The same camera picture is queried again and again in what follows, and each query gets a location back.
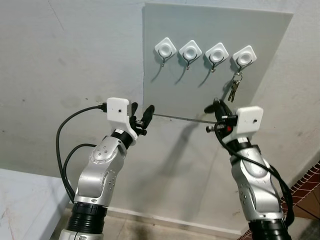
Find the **robotic arm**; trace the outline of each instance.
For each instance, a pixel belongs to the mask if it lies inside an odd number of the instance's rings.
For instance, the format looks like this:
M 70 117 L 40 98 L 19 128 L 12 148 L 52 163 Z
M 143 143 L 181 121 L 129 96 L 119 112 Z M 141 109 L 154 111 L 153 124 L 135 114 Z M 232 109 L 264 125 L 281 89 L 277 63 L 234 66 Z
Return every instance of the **robotic arm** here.
M 129 146 L 139 135 L 146 135 L 155 107 L 149 106 L 140 121 L 134 116 L 137 103 L 123 98 L 108 98 L 107 120 L 112 134 L 104 137 L 90 154 L 80 175 L 74 197 L 72 215 L 59 240 L 103 240 L 104 218 L 124 165 Z
M 258 145 L 252 145 L 252 136 L 259 130 L 263 109 L 258 106 L 239 108 L 231 112 L 223 100 L 215 99 L 205 113 L 215 113 L 217 123 L 206 127 L 215 132 L 221 145 L 231 155 L 232 176 L 236 181 L 239 200 L 253 240 L 291 240 L 288 226 L 294 220 L 292 209 L 285 220 L 280 197 L 272 183 L 273 175 L 280 181 L 288 208 L 292 196 L 279 173 L 262 157 Z

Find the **floor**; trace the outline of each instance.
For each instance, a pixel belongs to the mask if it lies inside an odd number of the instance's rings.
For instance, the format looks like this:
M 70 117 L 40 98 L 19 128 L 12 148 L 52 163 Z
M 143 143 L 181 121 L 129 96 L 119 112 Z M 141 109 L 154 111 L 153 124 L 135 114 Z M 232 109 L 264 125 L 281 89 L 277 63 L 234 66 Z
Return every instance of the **floor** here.
M 58 240 L 70 216 L 67 209 L 50 240 Z M 187 230 L 142 223 L 139 221 L 107 216 L 103 234 L 105 240 L 229 240 Z
M 70 209 L 66 209 L 50 240 L 58 240 L 66 226 Z M 316 240 L 320 233 L 318 220 L 296 217 L 289 227 L 292 240 Z M 200 234 L 139 221 L 107 216 L 103 228 L 105 240 L 229 240 L 226 238 Z

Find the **key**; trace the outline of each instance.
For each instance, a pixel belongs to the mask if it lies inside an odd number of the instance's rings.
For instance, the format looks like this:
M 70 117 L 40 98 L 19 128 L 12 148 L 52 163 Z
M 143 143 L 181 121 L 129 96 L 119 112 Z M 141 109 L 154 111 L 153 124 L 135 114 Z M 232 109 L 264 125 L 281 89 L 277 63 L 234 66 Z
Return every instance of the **key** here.
M 236 91 L 238 89 L 239 83 L 240 83 L 240 81 L 238 81 L 238 80 L 234 80 L 233 83 L 232 83 L 231 92 L 230 92 L 230 95 L 228 97 L 228 101 L 231 100 L 232 103 L 235 100 L 235 95 L 236 95 Z

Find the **white baseboard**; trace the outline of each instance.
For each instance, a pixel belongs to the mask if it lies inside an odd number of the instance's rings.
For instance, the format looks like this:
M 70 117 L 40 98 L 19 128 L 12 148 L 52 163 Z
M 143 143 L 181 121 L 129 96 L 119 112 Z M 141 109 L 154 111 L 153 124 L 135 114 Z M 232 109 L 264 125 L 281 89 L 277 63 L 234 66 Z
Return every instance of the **white baseboard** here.
M 214 226 L 198 224 L 194 222 L 187 222 L 187 221 L 172 219 L 168 217 L 150 215 L 150 214 L 140 213 L 140 212 L 126 210 L 126 209 L 114 208 L 114 207 L 108 207 L 107 215 L 111 217 L 129 219 L 129 220 L 140 221 L 148 224 L 155 224 L 155 225 L 160 225 L 160 226 L 165 226 L 170 228 L 188 230 L 188 231 L 192 231 L 200 234 L 207 234 L 207 235 L 212 235 L 212 236 L 222 237 L 227 239 L 238 239 L 242 235 L 240 231 L 236 231 L 232 229 L 214 227 Z

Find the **metal hook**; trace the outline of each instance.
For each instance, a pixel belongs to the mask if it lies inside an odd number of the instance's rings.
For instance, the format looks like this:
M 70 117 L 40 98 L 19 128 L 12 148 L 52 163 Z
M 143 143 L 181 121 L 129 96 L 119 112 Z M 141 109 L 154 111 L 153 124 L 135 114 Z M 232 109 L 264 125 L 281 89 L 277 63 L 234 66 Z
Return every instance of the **metal hook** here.
M 239 62 L 238 62 L 238 59 L 239 57 L 236 59 L 236 64 L 239 66 L 239 69 L 237 71 L 237 73 L 235 75 L 242 75 L 243 72 L 242 70 L 245 69 L 246 67 L 248 67 L 251 63 L 252 63 L 252 59 L 249 63 L 245 64 L 245 65 L 241 65 Z
M 167 58 L 170 58 L 170 57 L 171 57 L 171 55 L 172 55 L 172 51 L 171 51 L 170 55 L 169 55 L 169 56 L 167 56 L 167 57 L 163 57 L 163 56 L 160 54 L 160 49 L 158 50 L 158 54 L 159 54 L 159 55 L 160 55 L 160 57 L 163 59 L 162 67 L 164 67 L 164 66 L 165 66 L 165 61 L 166 61 L 166 59 L 167 59 Z
M 212 69 L 211 72 L 214 73 L 216 71 L 216 66 L 218 66 L 223 60 L 225 59 L 225 57 L 223 57 L 220 61 L 212 61 L 211 60 L 211 54 L 209 56 L 209 61 L 212 63 Z
M 190 68 L 190 64 L 192 64 L 192 63 L 193 63 L 193 61 L 194 61 L 194 60 L 196 60 L 197 56 L 198 56 L 198 54 L 196 54 L 196 55 L 195 55 L 195 57 L 194 57 L 193 59 L 188 60 L 188 59 L 186 59 L 186 58 L 185 58 L 185 53 L 183 53 L 183 54 L 182 54 L 182 57 L 183 57 L 183 58 L 184 58 L 184 60 L 186 60 L 186 62 L 187 62 L 187 66 L 186 66 L 186 69 L 187 69 L 187 70 L 189 70 L 189 68 Z

